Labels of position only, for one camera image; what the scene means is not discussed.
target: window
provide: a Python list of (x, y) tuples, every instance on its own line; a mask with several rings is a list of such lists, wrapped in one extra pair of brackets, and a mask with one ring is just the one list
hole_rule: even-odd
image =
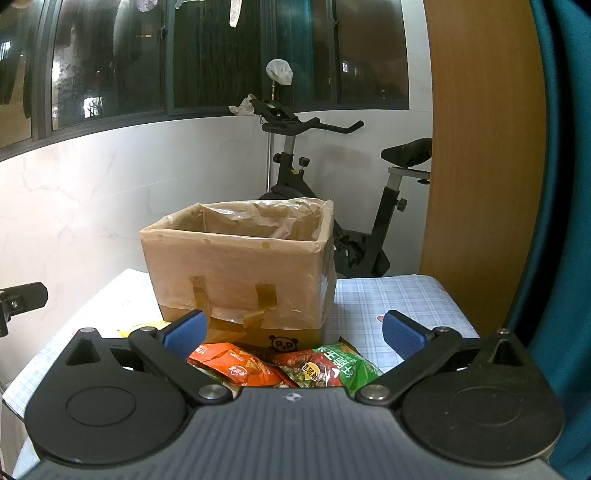
[(164, 0), (63, 0), (51, 68), (53, 128), (163, 109)]
[(336, 0), (342, 104), (408, 102), (408, 64), (398, 0)]
[(294, 72), (277, 98), (296, 111), (408, 109), (401, 0), (243, 0), (235, 28), (231, 4), (25, 0), (9, 7), (0, 15), (0, 149), (18, 144), (0, 160), (38, 141), (229, 115), (228, 106), (249, 94), (271, 96), (265, 67), (276, 58)]
[(0, 15), (0, 148), (31, 138), (31, 39), (42, 3)]
[(408, 66), (400, 0), (188, 1), (171, 9), (174, 109), (225, 111), (249, 93), (268, 98), (265, 66), (287, 60), (296, 109), (408, 109)]
[(261, 9), (245, 0), (236, 28), (230, 0), (185, 2), (174, 13), (174, 108), (238, 105), (260, 98)]

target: adjustment knob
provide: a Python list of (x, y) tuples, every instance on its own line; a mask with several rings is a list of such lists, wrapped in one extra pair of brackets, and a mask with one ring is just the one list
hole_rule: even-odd
[(398, 209), (400, 212), (403, 212), (403, 211), (404, 211), (404, 209), (406, 208), (406, 205), (407, 205), (407, 203), (408, 203), (408, 202), (407, 202), (407, 200), (406, 200), (406, 199), (400, 199), (400, 200), (398, 201), (398, 205), (397, 205), (397, 207), (396, 207), (396, 208), (397, 208), (397, 209)]

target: plaid tablecloth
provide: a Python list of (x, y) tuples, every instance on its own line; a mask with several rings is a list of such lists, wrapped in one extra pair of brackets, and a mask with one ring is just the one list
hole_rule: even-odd
[[(464, 337), (477, 337), (452, 298), (433, 278), (405, 275), (338, 280), (335, 305), (328, 319), (325, 343), (343, 336), (384, 372), (402, 359), (384, 342), (378, 316), (398, 310), (427, 328), (449, 326)], [(14, 379), (4, 394), (19, 416), (55, 359), (78, 328), (93, 326), (104, 338), (117, 337), (134, 323), (161, 320), (147, 273), (125, 270), (90, 299)]]

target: white wall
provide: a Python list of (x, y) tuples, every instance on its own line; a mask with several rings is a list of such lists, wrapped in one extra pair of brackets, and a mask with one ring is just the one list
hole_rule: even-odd
[(47, 306), (0, 339), (11, 380), (69, 317), (126, 268), (145, 270), (138, 232), (196, 202), (257, 198), (266, 134), (256, 117), (140, 125), (0, 163), (0, 287), (42, 281)]
[[(326, 122), (366, 126), (348, 136), (309, 132), (296, 144), (296, 155), (312, 159), (311, 187), (335, 201), (345, 228), (371, 229), (388, 176), (381, 150), (431, 135), (423, 4), (402, 1), (411, 111), (316, 112)], [(257, 117), (224, 117), (102, 132), (1, 162), (0, 287), (42, 281), (49, 301), (10, 322), (0, 339), (0, 380), (13, 379), (109, 280), (126, 268), (145, 270), (140, 229), (195, 202), (261, 195), (266, 156)], [(408, 207), (395, 214), (385, 250), (393, 273), (413, 273), (428, 187), (407, 179), (401, 192)]]

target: wooden door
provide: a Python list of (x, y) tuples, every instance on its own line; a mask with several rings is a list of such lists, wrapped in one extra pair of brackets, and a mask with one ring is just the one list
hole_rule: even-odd
[(544, 171), (540, 46), (528, 0), (424, 0), (433, 71), (433, 181), (420, 271), (480, 335), (524, 269)]

